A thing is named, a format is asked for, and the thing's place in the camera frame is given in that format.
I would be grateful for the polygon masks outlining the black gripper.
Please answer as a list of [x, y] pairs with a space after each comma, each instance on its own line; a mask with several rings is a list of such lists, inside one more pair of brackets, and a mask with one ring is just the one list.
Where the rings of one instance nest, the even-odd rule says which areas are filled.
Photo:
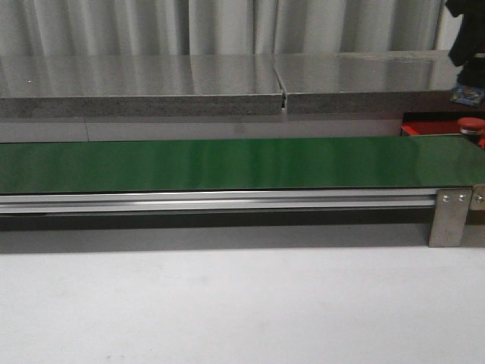
[[484, 44], [484, 1], [446, 0], [445, 6], [453, 17], [462, 15], [458, 35], [449, 51], [449, 58], [456, 66], [462, 66]]

